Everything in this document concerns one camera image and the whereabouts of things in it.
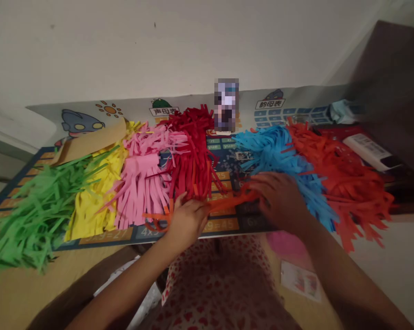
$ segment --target hand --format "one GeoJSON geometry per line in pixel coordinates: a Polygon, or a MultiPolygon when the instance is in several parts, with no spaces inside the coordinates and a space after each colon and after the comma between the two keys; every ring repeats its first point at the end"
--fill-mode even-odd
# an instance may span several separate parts
{"type": "Polygon", "coordinates": [[[182,205],[182,199],[186,194],[187,192],[176,199],[175,211],[169,230],[163,237],[176,255],[196,242],[207,224],[210,210],[206,203],[195,199],[191,199],[182,205]]]}
{"type": "Polygon", "coordinates": [[[251,179],[250,187],[262,194],[260,210],[279,229],[301,237],[310,221],[317,222],[306,208],[297,183],[289,175],[262,172],[251,179]]]}

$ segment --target educational poster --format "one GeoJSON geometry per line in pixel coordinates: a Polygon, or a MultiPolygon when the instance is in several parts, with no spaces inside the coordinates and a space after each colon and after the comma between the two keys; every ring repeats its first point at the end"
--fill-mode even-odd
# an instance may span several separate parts
{"type": "MultiPolygon", "coordinates": [[[[239,117],[236,130],[284,125],[288,116],[304,114],[313,125],[328,124],[329,104],[343,98],[345,86],[300,88],[273,88],[239,93],[239,117]]],[[[130,121],[148,121],[151,126],[168,119],[176,111],[186,108],[200,108],[207,104],[214,109],[214,93],[180,97],[157,96],[146,99],[107,100],[63,104],[45,104],[28,107],[56,124],[57,130],[46,141],[33,159],[9,182],[0,193],[0,218],[8,215],[19,202],[13,198],[20,187],[34,178],[43,164],[50,164],[55,148],[66,140],[109,127],[123,117],[130,121]]],[[[241,170],[241,163],[248,155],[236,151],[232,136],[214,136],[207,139],[207,147],[218,158],[215,171],[223,185],[234,191],[240,190],[247,172],[241,170]]],[[[161,154],[161,163],[170,153],[161,154]]],[[[212,186],[212,199],[223,198],[212,186]]],[[[261,216],[256,203],[244,203],[235,208],[211,214],[202,237],[220,237],[275,230],[261,216]]],[[[124,231],[108,231],[102,235],[83,238],[62,244],[59,250],[92,248],[116,244],[138,244],[157,241],[163,234],[151,232],[145,226],[133,226],[124,231]]]]}
{"type": "MultiPolygon", "coordinates": [[[[239,116],[236,132],[251,127],[284,125],[288,116],[308,115],[313,125],[329,124],[329,104],[343,99],[346,86],[306,86],[239,92],[239,116]]],[[[145,99],[95,100],[29,106],[28,109],[56,124],[57,130],[45,146],[61,146],[66,139],[94,132],[111,125],[120,117],[130,121],[148,121],[150,126],[168,119],[175,111],[214,109],[214,93],[145,99]]]]}

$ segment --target brown paper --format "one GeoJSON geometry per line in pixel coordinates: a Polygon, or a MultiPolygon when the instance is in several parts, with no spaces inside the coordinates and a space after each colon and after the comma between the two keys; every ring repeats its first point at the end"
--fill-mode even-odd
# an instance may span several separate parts
{"type": "Polygon", "coordinates": [[[126,121],[120,118],[115,124],[78,138],[66,141],[51,162],[51,166],[79,159],[111,145],[126,135],[126,121]]]}

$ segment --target red patterned clothing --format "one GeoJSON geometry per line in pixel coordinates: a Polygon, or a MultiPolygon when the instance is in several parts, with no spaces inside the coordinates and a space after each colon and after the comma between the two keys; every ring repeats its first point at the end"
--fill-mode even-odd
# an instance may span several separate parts
{"type": "Polygon", "coordinates": [[[300,329],[252,235],[200,239],[183,252],[170,265],[161,310],[149,321],[152,330],[300,329]]]}

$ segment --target sun illustration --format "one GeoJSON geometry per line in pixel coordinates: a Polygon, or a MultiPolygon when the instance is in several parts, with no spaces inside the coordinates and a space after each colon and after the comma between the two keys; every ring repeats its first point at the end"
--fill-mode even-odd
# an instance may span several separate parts
{"type": "Polygon", "coordinates": [[[104,104],[104,106],[102,106],[101,104],[96,104],[96,106],[99,107],[98,110],[100,111],[106,111],[106,116],[111,116],[114,115],[115,118],[118,118],[118,115],[116,114],[118,111],[119,115],[122,115],[123,113],[121,112],[120,108],[117,108],[115,104],[112,103],[112,106],[108,106],[107,103],[105,101],[100,101],[101,103],[104,104]]]}

